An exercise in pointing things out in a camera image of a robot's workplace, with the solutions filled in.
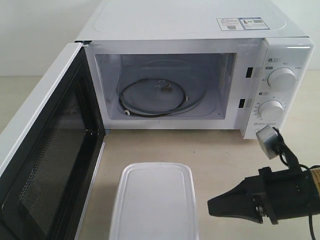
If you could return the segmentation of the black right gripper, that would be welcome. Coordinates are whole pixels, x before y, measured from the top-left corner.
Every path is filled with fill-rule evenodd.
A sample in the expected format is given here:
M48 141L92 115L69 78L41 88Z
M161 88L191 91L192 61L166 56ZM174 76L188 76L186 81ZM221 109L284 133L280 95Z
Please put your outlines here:
M320 168L299 173L290 170L247 177L233 189L207 201L213 217L236 218L257 224L268 217L273 225L280 220L320 213Z

